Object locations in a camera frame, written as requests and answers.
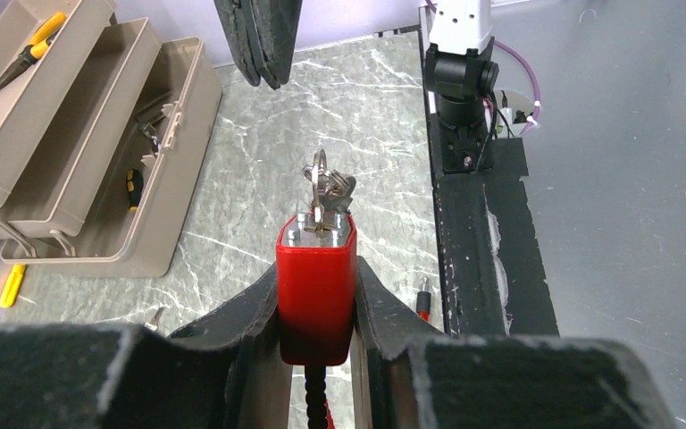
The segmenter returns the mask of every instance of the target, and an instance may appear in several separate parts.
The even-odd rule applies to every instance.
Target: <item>screwdriver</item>
[[[151,317],[151,320],[144,324],[146,329],[148,329],[151,332],[156,332],[159,329],[159,319],[162,318],[162,313],[164,312],[165,308],[166,307],[159,307],[158,309],[156,309],[154,317]]]
[[[17,300],[17,295],[20,293],[22,278],[25,276],[25,268],[27,268],[27,266],[22,264],[17,264],[12,267],[12,272],[6,280],[4,291],[1,293],[1,308],[9,308],[14,305],[14,301]]]
[[[430,321],[430,308],[432,307],[432,294],[430,292],[430,279],[425,277],[416,292],[416,314],[425,322]]]
[[[134,168],[129,169],[126,177],[126,186],[130,211],[135,213],[138,210],[138,205],[140,205],[140,198],[143,197],[143,174]]]
[[[57,12],[40,26],[38,31],[28,40],[28,45],[17,56],[17,59],[9,64],[6,71],[0,76],[0,90],[43,58],[66,19],[64,13]]]

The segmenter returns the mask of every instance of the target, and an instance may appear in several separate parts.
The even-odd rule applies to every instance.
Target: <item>black cable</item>
[[[510,137],[516,137],[514,133],[511,131],[511,127],[508,126],[508,121],[506,120],[506,117],[504,116],[504,113],[501,112],[500,110],[498,111],[498,115],[501,117],[501,119],[504,121],[504,125],[506,126],[506,138]]]
[[[324,366],[304,366],[306,378],[306,416],[309,429],[327,429],[327,397],[324,394]]]
[[[496,112],[498,111],[498,102],[496,101],[496,94],[490,92],[490,106],[493,108],[493,113],[490,115],[490,130],[488,134],[485,135],[485,141],[482,143],[482,148],[480,149],[480,156],[477,158],[477,163],[474,166],[474,171],[478,172],[480,170],[480,165],[482,165],[482,156],[485,155],[485,147],[490,143],[490,140],[496,134]]]

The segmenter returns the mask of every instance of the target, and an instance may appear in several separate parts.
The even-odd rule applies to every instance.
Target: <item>red padlock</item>
[[[311,214],[297,214],[280,231],[276,253],[282,360],[303,366],[343,364],[354,329],[353,219],[327,212],[317,227]]]

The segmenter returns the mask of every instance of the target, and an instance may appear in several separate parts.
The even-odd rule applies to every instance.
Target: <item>screwdriver handle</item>
[[[130,202],[130,211],[135,213],[138,210],[140,199],[143,197],[143,174],[138,170],[131,168],[128,170],[128,175],[125,178],[128,191],[128,201]]]
[[[12,267],[12,272],[6,280],[4,291],[1,293],[0,307],[9,308],[14,305],[17,295],[20,293],[22,278],[25,276],[26,265],[17,264]]]
[[[416,314],[425,322],[429,322],[431,308],[432,294],[430,292],[430,283],[427,277],[425,277],[420,285],[419,291],[416,292]]]
[[[52,34],[54,34],[57,30],[59,30],[60,27],[62,27],[62,24],[64,24],[64,21],[66,19],[67,16],[64,13],[54,13],[54,15],[52,15],[51,18],[48,19],[48,21],[44,22],[44,24],[40,26],[40,28],[38,29],[38,31],[36,31],[33,37],[30,38],[30,40],[28,40],[28,45],[38,45],[40,42],[50,38]],[[43,56],[43,54],[41,54],[40,56],[36,56],[36,58],[40,59],[41,56]]]

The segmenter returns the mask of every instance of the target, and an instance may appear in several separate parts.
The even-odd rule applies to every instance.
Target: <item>pliers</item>
[[[12,83],[18,76],[23,74],[31,65],[38,62],[46,54],[46,50],[56,37],[56,33],[64,24],[67,17],[64,13],[57,12],[40,26],[38,31],[28,41],[28,45],[17,56],[17,59],[6,68],[0,77],[0,90]]]

